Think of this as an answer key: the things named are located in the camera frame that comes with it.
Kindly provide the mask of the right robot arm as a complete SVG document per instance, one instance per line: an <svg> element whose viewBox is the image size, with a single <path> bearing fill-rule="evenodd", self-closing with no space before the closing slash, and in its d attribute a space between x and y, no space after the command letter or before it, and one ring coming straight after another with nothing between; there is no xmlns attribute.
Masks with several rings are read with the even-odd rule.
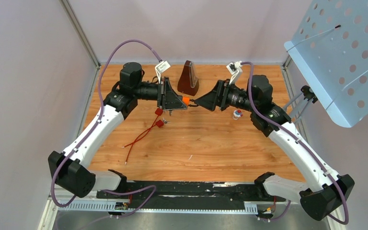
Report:
<svg viewBox="0 0 368 230"><path fill-rule="evenodd" d="M210 111L232 106L250 112L253 125L277 144L303 175L305 182L282 178L266 172L255 181L257 198L281 197L299 203L314 220L332 217L342 207L349 221L347 199L354 187L353 178L341 175L308 145L285 110L273 102L273 87L265 75L254 75L247 89L240 89L228 80L219 80L214 88L197 98L195 104Z"/></svg>

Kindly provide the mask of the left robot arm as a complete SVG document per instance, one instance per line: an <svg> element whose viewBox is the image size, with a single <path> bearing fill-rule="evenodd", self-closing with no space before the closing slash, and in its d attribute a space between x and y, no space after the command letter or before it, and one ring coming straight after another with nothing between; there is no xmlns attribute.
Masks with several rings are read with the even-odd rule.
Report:
<svg viewBox="0 0 368 230"><path fill-rule="evenodd" d="M167 77L161 74L170 68L168 61L155 67L157 82L143 81L144 70L137 62L128 62L120 70L120 79L105 98L85 130L61 153L48 157L55 184L76 197L83 198L92 190L109 190L116 198L127 194L127 184L116 172L93 173L87 168L111 134L137 107L139 100L156 101L162 111L186 110L189 98L178 95Z"/></svg>

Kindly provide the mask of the orange black padlock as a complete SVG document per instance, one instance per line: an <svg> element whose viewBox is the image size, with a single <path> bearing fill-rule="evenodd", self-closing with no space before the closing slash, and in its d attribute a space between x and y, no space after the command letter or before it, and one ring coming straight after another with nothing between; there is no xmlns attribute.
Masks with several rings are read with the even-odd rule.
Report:
<svg viewBox="0 0 368 230"><path fill-rule="evenodd" d="M182 97L182 102L185 104L185 106L187 107L191 107L192 105L190 104L192 101L192 99L190 99L189 97Z"/></svg>

